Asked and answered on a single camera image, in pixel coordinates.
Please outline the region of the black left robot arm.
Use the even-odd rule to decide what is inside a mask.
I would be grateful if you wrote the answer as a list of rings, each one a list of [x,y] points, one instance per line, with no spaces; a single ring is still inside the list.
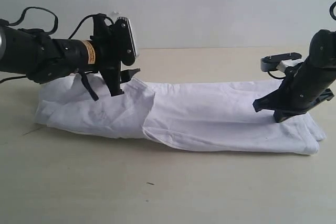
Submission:
[[[128,18],[119,17],[106,24],[105,14],[89,16],[93,35],[88,40],[54,39],[42,29],[13,29],[1,21],[1,71],[21,74],[39,84],[78,73],[93,100],[99,99],[88,74],[98,73],[110,95],[123,94],[120,85],[140,72],[121,70],[134,64],[138,53]]]

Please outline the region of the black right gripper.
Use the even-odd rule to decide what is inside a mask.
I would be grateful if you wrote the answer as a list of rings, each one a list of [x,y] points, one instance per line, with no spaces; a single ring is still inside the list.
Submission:
[[[303,114],[323,101],[330,101],[333,92],[333,67],[317,67],[305,61],[286,88],[286,93],[273,91],[253,102],[255,112],[273,110],[276,123]]]

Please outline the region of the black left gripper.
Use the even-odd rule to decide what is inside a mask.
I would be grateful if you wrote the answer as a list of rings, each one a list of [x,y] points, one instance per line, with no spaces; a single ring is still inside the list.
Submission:
[[[91,72],[100,73],[110,95],[124,94],[120,88],[121,82],[129,82],[140,68],[121,70],[123,63],[120,59],[116,36],[115,22],[106,14],[93,14],[93,35],[90,43],[95,49],[95,61]]]

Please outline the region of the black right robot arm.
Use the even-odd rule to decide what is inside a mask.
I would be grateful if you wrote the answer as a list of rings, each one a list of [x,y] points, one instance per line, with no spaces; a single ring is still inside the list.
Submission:
[[[335,32],[322,29],[312,38],[306,59],[296,52],[261,58],[260,68],[284,73],[279,88],[256,99],[256,112],[273,111],[277,123],[303,115],[334,98],[329,86],[335,81]]]

